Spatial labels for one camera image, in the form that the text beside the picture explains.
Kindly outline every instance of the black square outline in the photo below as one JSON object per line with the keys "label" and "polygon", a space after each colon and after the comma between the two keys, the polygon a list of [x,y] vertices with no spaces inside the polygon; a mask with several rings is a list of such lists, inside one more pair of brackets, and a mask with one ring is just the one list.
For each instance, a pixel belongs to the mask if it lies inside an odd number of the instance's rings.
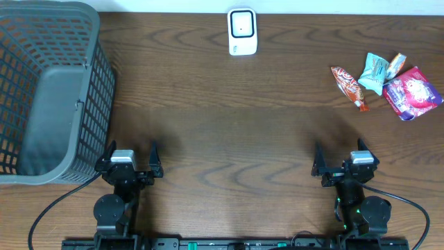
{"label": "black square outline", "polygon": [[[241,35],[241,36],[236,36],[233,33],[233,13],[245,13],[248,12],[251,14],[251,29],[253,30],[251,35]],[[231,22],[231,36],[234,38],[251,38],[252,36],[255,35],[255,19],[253,18],[253,12],[251,12],[251,10],[235,10],[233,12],[231,12],[230,14],[230,22]]]}

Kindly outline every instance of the laundry basket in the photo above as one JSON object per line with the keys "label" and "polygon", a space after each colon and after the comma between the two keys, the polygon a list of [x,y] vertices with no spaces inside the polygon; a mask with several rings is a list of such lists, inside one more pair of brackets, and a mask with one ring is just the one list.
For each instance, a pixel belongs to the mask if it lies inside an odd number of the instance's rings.
{"label": "laundry basket", "polygon": [[84,183],[107,140],[114,74],[84,3],[0,1],[0,183]]}

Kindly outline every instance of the red candy wrapper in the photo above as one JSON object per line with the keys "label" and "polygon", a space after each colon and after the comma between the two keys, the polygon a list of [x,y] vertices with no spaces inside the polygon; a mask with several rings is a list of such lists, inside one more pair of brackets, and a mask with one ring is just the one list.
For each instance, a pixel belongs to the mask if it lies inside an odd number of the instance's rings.
{"label": "red candy wrapper", "polygon": [[382,94],[404,121],[415,119],[443,102],[441,95],[417,67],[389,81]]}
{"label": "red candy wrapper", "polygon": [[342,90],[342,93],[344,93],[349,100],[358,106],[359,111],[369,111],[370,108],[367,106],[364,95],[356,80],[341,67],[332,67],[332,72],[339,89]]}

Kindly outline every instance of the orange wrapper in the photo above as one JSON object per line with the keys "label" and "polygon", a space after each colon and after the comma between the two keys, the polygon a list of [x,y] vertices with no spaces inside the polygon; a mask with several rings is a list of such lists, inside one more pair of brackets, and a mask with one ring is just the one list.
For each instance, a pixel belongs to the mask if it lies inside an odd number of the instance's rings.
{"label": "orange wrapper", "polygon": [[332,67],[333,75],[338,83],[339,89],[351,100],[359,111],[369,111],[364,95],[356,80],[341,67]]}

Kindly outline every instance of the basket bottom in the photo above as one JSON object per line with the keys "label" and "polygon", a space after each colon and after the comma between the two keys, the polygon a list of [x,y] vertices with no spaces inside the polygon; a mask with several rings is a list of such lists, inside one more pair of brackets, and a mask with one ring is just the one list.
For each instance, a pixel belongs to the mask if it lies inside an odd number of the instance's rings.
{"label": "basket bottom", "polygon": [[17,174],[42,175],[67,153],[83,67],[50,67],[40,75],[17,161]]}

